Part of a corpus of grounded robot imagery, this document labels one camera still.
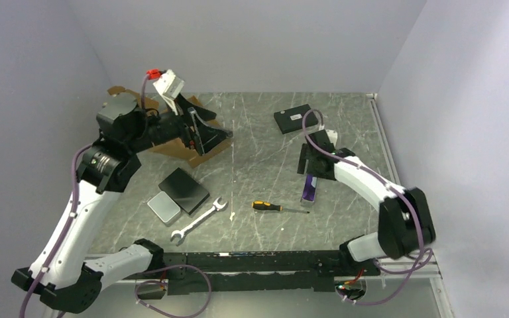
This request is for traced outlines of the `brown cardboard express box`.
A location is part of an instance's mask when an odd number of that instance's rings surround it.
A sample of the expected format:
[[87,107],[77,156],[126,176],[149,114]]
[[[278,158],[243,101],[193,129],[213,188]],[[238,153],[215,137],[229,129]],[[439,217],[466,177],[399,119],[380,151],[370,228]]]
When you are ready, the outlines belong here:
[[[141,95],[138,92],[135,92],[131,89],[127,89],[123,86],[113,86],[107,90],[108,94],[111,96],[117,95],[119,93],[130,93],[134,95],[138,104],[141,106]],[[206,104],[200,101],[196,95],[190,95],[189,97],[185,97],[187,101],[194,104],[197,107],[201,107],[202,109],[207,109]],[[145,97],[145,105],[148,108],[153,108],[155,110],[159,110],[161,113],[167,112],[166,107],[164,106],[164,102],[160,101],[160,97],[157,97],[155,94],[152,94],[150,97]],[[208,121],[209,124],[214,125],[216,127],[220,127],[220,122],[217,119]],[[163,154],[166,156],[178,158],[186,161],[191,168],[196,168],[200,164],[207,162],[214,156],[217,156],[219,153],[223,152],[227,148],[231,146],[232,138],[226,138],[220,144],[218,144],[214,149],[212,149],[207,154],[200,156],[197,154],[195,150],[188,149],[185,147],[184,143],[179,139],[175,138],[165,144],[154,146],[149,149],[150,152],[154,152],[157,154]]]

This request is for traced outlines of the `purple long product box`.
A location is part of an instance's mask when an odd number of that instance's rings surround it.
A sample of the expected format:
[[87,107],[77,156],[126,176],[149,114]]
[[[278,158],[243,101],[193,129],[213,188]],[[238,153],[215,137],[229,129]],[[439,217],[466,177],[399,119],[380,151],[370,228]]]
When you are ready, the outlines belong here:
[[302,196],[300,198],[300,204],[303,207],[311,207],[315,203],[316,189],[317,178],[311,174],[307,174]]

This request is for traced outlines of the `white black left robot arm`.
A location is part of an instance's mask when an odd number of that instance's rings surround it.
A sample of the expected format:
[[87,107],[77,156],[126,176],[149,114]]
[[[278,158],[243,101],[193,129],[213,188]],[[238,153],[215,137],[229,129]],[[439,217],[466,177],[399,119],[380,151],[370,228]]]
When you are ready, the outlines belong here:
[[120,252],[87,261],[87,252],[108,212],[141,167],[139,153],[180,139],[206,155],[233,132],[213,124],[213,111],[182,95],[181,114],[142,107],[135,95],[111,96],[96,116],[99,138],[76,152],[72,160],[72,193],[50,240],[28,267],[17,269],[13,284],[60,315],[85,311],[99,293],[134,274],[159,276],[162,247],[144,238]]

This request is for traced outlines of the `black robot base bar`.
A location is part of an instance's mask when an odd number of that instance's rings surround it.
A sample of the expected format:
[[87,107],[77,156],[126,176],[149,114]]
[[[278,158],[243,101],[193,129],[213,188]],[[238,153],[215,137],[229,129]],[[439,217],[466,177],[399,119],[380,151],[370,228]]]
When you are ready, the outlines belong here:
[[371,260],[351,262],[340,250],[167,252],[149,270],[160,270],[158,276],[168,280],[169,295],[208,291],[332,292],[337,282],[380,274]]

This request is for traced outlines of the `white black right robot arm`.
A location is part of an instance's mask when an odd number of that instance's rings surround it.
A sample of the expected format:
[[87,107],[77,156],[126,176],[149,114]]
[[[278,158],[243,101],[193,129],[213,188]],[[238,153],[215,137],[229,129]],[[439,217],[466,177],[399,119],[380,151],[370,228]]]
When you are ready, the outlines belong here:
[[347,148],[335,149],[326,130],[310,133],[302,145],[298,173],[340,182],[363,197],[378,212],[375,232],[344,242],[339,267],[347,275],[361,270],[365,261],[399,259],[419,251],[436,239],[425,193],[394,184],[363,164]]

